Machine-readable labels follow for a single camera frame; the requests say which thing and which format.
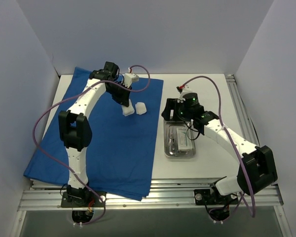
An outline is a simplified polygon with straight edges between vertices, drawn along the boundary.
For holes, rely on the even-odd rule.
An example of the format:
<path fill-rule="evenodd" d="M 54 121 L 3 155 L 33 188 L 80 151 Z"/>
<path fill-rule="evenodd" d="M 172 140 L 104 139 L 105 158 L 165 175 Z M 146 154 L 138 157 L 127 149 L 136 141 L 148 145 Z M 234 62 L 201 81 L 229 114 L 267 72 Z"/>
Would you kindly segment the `suture packet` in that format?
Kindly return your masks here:
<path fill-rule="evenodd" d="M 193 151 L 193 149 L 177 150 L 175 152 L 175 155 L 177 157 L 192 157 L 192 156 L 194 156 L 194 151 Z"/>
<path fill-rule="evenodd" d="M 186 128 L 178 127 L 176 129 L 177 140 L 178 140 L 178 150 L 192 149 L 192 141 L 188 138 L 188 132 Z"/>

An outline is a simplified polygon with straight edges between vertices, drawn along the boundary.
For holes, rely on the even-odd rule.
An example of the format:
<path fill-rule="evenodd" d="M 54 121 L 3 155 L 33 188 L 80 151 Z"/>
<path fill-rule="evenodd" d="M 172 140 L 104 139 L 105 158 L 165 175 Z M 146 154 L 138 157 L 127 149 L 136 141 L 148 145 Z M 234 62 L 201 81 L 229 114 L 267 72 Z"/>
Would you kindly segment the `steel instrument tray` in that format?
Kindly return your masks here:
<path fill-rule="evenodd" d="M 184 122 L 164 121 L 164 153 L 172 159 L 192 158 L 196 154 L 193 134 Z"/>

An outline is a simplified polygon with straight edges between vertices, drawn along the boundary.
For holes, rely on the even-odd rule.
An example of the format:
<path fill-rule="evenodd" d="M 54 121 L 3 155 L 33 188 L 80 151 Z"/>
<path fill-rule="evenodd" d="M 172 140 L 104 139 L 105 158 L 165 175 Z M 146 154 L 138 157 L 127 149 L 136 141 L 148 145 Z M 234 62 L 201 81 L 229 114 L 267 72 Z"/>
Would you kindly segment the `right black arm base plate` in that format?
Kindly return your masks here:
<path fill-rule="evenodd" d="M 229 205 L 236 204 L 239 201 L 237 196 L 221 196 L 220 194 L 215 194 L 210 188 L 195 189 L 193 192 L 196 205 Z"/>

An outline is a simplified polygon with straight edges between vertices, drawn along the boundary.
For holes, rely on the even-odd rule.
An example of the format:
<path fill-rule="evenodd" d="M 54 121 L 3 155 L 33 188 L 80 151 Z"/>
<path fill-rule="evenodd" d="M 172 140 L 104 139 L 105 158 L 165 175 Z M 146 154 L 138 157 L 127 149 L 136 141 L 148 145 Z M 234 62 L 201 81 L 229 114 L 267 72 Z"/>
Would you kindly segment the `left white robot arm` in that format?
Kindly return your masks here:
<path fill-rule="evenodd" d="M 106 62 L 103 69 L 94 70 L 74 104 L 58 115 L 60 139 L 66 147 L 70 177 L 67 184 L 67 194 L 72 196 L 72 202 L 78 207 L 89 203 L 90 195 L 85 185 L 88 183 L 86 172 L 86 150 L 92 140 L 92 130 L 88 118 L 105 93 L 121 105 L 122 114 L 129 116 L 135 112 L 129 98 L 132 83 L 139 77 L 131 70 L 125 73 L 122 81 L 117 82 L 119 67 L 115 63 Z"/>

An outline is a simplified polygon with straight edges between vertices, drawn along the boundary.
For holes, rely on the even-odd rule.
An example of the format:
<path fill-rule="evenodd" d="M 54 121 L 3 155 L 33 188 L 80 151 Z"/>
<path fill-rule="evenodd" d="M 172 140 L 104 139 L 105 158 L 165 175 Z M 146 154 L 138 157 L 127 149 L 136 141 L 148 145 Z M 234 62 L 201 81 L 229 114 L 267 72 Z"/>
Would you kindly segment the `steel tweezers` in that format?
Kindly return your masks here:
<path fill-rule="evenodd" d="M 173 135 L 173 128 L 170 127 L 166 133 L 166 145 L 165 145 L 165 153 L 167 156 L 174 156 L 176 153 L 175 148 L 175 139 Z"/>

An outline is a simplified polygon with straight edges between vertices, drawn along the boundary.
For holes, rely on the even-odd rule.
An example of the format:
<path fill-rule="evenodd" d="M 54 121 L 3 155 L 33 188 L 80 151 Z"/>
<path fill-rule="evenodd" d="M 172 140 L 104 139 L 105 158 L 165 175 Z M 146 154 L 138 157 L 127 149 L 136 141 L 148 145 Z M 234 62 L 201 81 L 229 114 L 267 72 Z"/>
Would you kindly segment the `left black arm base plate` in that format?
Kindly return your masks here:
<path fill-rule="evenodd" d="M 106 192 L 97 192 L 102 198 L 101 201 L 96 195 L 88 191 L 84 198 L 69 195 L 67 192 L 62 193 L 62 200 L 60 206 L 62 208 L 87 208 L 87 207 L 104 207 Z"/>

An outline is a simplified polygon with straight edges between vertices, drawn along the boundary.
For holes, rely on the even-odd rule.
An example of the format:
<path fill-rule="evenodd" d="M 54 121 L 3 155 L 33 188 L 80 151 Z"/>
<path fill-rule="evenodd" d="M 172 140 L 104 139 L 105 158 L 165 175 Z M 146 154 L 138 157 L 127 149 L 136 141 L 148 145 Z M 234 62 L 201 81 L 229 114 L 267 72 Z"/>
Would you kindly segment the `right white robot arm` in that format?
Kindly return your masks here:
<path fill-rule="evenodd" d="M 222 124 L 219 116 L 206 111 L 195 97 L 185 101 L 168 98 L 161 116 L 165 121 L 191 122 L 197 133 L 215 141 L 239 163 L 236 175 L 213 184 L 209 191 L 213 203 L 222 203 L 232 193 L 254 195 L 278 180 L 273 151 L 247 141 Z"/>

